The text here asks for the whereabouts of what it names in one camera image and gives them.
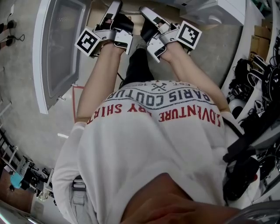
cardboard box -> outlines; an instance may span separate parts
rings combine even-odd
[[[270,31],[272,31],[272,22],[267,19],[262,20],[262,27],[268,28]]]
[[[255,36],[271,39],[271,31],[266,27],[255,26]]]
[[[259,55],[264,60],[266,60],[269,48],[270,41],[268,39],[252,36],[249,61],[252,62],[255,55]]]

white t-shirt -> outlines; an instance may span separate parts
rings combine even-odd
[[[222,157],[238,137],[222,117],[242,132],[231,113],[188,83],[126,85],[66,140],[52,177],[58,208],[76,223],[69,191],[81,175],[97,221],[120,223],[132,196],[162,173],[194,201],[224,205]]]

brown floor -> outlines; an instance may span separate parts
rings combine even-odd
[[[0,179],[0,200],[19,210],[30,213],[33,194],[22,189],[15,189],[11,192],[10,185],[10,175],[6,170],[3,170]]]

forearm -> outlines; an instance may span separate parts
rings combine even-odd
[[[230,112],[228,102],[220,88],[194,63],[184,49],[175,45],[173,52],[175,53],[169,62],[177,78],[180,81],[193,84],[207,93],[221,112]]]
[[[120,51],[113,44],[102,48],[80,97],[77,121],[90,119],[98,106],[114,91],[120,57]]]

concrete floor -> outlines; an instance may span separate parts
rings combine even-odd
[[[0,22],[7,22],[12,4],[12,0],[0,0]],[[4,115],[2,122],[7,136],[20,151],[35,163],[53,168],[65,141],[57,134],[69,135],[74,124],[72,90],[65,94],[65,101],[58,101],[49,110],[48,115],[39,113],[32,73],[32,42],[39,4],[40,0],[17,0],[15,3],[11,19],[18,22],[16,36],[24,33],[25,41],[16,42],[0,51],[0,66],[5,67],[5,72],[0,73],[0,92],[5,103],[12,102],[11,110]],[[240,27],[235,26],[218,26],[203,31],[196,50],[191,54],[195,62],[218,85],[223,82],[231,65],[240,30]],[[1,34],[0,38],[6,35],[7,32]],[[128,58],[126,55],[122,56],[119,73],[123,77]],[[77,82],[79,85],[85,84],[95,61],[96,59],[82,56],[80,79]],[[149,65],[156,79],[175,79],[168,64],[162,63],[159,66],[149,57]]]

